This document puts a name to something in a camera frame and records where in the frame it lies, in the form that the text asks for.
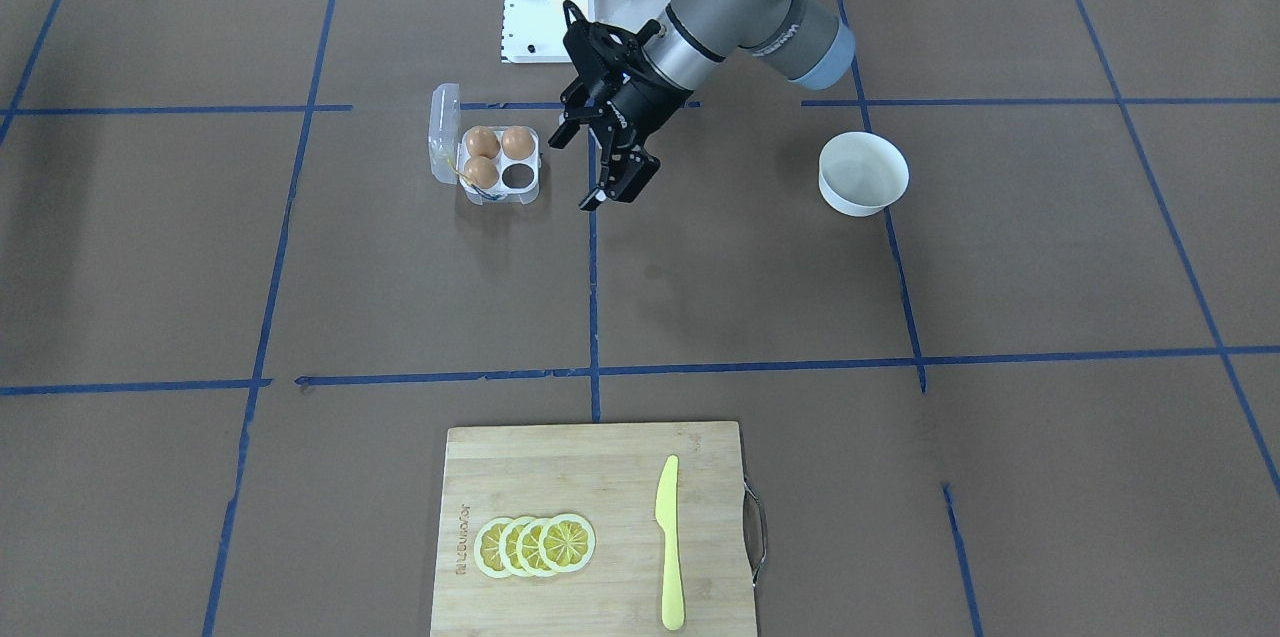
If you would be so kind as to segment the brown egg in box rear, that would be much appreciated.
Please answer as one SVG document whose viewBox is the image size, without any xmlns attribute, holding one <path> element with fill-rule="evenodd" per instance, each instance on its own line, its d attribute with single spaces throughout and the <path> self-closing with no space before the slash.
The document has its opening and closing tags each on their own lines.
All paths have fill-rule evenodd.
<svg viewBox="0 0 1280 637">
<path fill-rule="evenodd" d="M 495 159 L 500 153 L 500 139 L 489 127 L 468 128 L 463 145 L 470 159 Z"/>
</svg>

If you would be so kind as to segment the brown egg from bowl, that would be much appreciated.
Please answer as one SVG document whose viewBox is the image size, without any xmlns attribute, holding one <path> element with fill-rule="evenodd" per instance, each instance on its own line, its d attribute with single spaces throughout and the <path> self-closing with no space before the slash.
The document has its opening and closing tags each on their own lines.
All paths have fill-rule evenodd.
<svg viewBox="0 0 1280 637">
<path fill-rule="evenodd" d="M 504 159 L 531 159 L 538 153 L 538 136 L 529 127 L 507 127 L 502 130 L 500 150 Z"/>
</svg>

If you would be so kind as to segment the brown egg in box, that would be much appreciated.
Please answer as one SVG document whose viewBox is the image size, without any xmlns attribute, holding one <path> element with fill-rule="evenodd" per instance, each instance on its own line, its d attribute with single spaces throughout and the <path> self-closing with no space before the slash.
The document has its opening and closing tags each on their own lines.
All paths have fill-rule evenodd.
<svg viewBox="0 0 1280 637">
<path fill-rule="evenodd" d="M 461 169 L 461 175 L 475 191 L 492 191 L 500 182 L 497 164 L 488 157 L 467 159 Z"/>
<path fill-rule="evenodd" d="M 489 127 L 468 128 L 463 145 L 470 159 L 495 159 L 500 153 L 500 139 Z"/>
</svg>

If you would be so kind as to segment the wooden cutting board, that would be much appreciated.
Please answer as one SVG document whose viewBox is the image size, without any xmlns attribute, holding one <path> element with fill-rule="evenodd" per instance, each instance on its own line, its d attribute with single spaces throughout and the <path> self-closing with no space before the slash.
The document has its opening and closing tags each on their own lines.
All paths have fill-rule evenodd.
<svg viewBox="0 0 1280 637">
<path fill-rule="evenodd" d="M 754 636 L 739 423 L 451 429 L 434 636 Z"/>
</svg>

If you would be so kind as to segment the clear plastic egg box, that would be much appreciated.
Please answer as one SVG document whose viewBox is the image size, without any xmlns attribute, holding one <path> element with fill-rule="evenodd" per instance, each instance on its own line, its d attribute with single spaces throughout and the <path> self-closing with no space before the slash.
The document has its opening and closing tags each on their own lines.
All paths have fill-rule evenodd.
<svg viewBox="0 0 1280 637">
<path fill-rule="evenodd" d="M 507 125 L 524 127 L 524 125 Z M 507 127 L 489 127 L 502 136 Z M 430 171 L 436 182 L 456 185 L 465 198 L 475 205 L 520 203 L 527 205 L 538 200 L 541 189 L 541 141 L 538 132 L 538 153 L 527 160 L 509 160 L 500 153 L 493 159 L 500 171 L 500 182 L 492 191 L 475 191 L 465 182 L 461 169 L 468 157 L 465 148 L 462 127 L 461 87 L 454 82 L 438 84 L 431 93 L 428 125 L 428 153 Z"/>
</svg>

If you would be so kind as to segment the white ceramic bowl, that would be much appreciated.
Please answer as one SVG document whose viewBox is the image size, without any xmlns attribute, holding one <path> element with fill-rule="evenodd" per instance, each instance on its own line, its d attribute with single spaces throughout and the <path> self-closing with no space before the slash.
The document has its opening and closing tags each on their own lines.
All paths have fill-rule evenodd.
<svg viewBox="0 0 1280 637">
<path fill-rule="evenodd" d="M 850 217 L 870 217 L 908 191 L 905 155 L 881 136 L 854 130 L 820 148 L 818 189 L 828 207 Z"/>
</svg>

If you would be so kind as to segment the brown egg in box front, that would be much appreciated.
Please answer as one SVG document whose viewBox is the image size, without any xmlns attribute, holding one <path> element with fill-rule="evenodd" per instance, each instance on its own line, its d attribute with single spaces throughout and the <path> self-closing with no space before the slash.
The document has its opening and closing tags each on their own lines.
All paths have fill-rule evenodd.
<svg viewBox="0 0 1280 637">
<path fill-rule="evenodd" d="M 467 159 L 461 169 L 461 175 L 475 191 L 492 191 L 500 182 L 497 164 L 488 157 Z"/>
</svg>

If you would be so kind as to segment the yellow plastic knife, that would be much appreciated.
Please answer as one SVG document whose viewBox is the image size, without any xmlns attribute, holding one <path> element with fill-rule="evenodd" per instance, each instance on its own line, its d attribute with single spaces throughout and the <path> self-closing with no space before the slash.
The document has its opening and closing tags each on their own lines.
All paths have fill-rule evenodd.
<svg viewBox="0 0 1280 637">
<path fill-rule="evenodd" d="M 667 455 L 655 487 L 654 519 L 663 536 L 660 623 L 671 632 L 686 622 L 684 574 L 678 545 L 678 455 Z"/>
</svg>

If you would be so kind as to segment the lemon slice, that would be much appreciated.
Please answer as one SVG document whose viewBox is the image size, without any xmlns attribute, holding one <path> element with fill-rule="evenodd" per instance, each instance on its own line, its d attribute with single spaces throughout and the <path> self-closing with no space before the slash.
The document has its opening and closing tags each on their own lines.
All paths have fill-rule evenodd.
<svg viewBox="0 0 1280 637">
<path fill-rule="evenodd" d="M 498 556 L 500 567 L 507 577 L 529 578 L 535 573 L 527 569 L 521 562 L 521 535 L 525 528 L 532 524 L 536 517 L 517 517 L 509 519 L 502 528 L 498 539 Z"/>
<path fill-rule="evenodd" d="M 476 533 L 474 560 L 480 573 L 489 578 L 506 579 L 515 576 L 511 568 L 503 563 L 506 555 L 503 533 L 511 522 L 509 517 L 497 517 L 486 522 Z"/>
<path fill-rule="evenodd" d="M 549 518 L 531 518 L 515 537 L 515 556 L 529 576 L 548 578 L 559 574 L 559 570 L 541 554 L 541 540 L 549 524 Z"/>
<path fill-rule="evenodd" d="M 550 524 L 541 540 L 543 556 L 559 574 L 584 569 L 593 559 L 596 546 L 596 533 L 590 521 L 577 513 L 562 513 L 549 519 Z"/>
</svg>

